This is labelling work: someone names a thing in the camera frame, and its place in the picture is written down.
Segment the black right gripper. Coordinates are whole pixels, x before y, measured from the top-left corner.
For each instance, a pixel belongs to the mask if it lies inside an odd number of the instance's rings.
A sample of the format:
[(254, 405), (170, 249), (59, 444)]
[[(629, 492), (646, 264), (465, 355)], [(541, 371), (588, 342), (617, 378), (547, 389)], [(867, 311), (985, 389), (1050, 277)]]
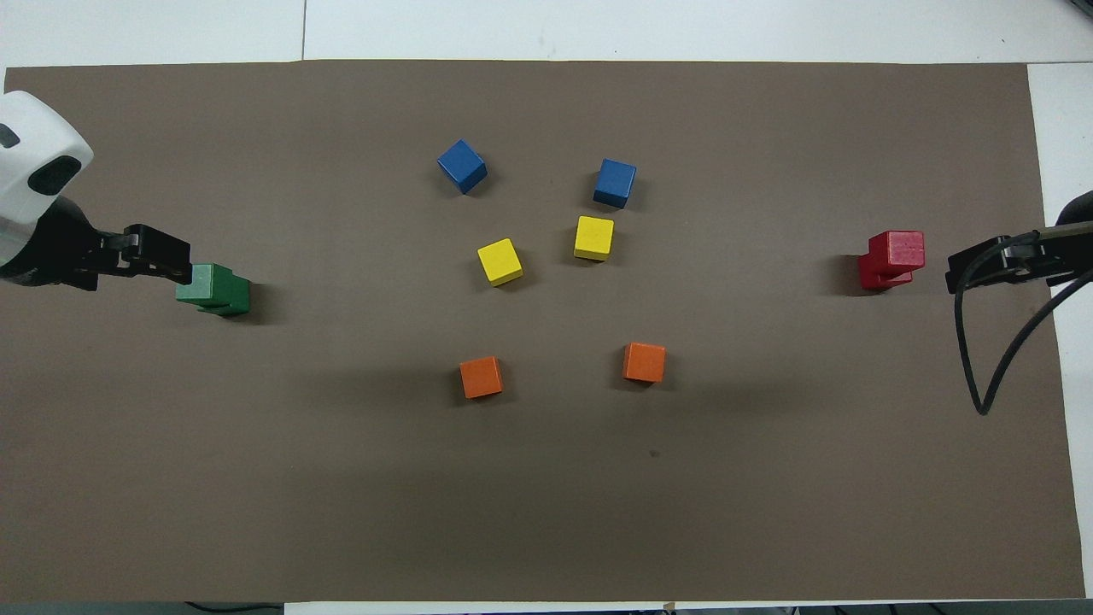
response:
[(947, 289), (996, 284), (1025, 284), (1045, 280), (1048, 285), (1070, 283), (1092, 268), (1092, 191), (1062, 208), (1050, 227), (1009, 237), (1001, 243), (979, 243), (948, 258)]

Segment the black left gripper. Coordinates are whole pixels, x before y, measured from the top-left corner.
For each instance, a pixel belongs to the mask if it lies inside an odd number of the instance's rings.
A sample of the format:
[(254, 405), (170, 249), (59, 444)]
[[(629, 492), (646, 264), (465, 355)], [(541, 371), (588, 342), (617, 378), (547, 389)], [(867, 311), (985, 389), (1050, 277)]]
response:
[(149, 225), (122, 230), (122, 260), (106, 249), (109, 233), (95, 229), (69, 198), (58, 197), (44, 210), (27, 245), (1, 267), (8, 283), (38, 287), (67, 284), (94, 291), (101, 275), (164, 277), (175, 284), (191, 284), (190, 244)]

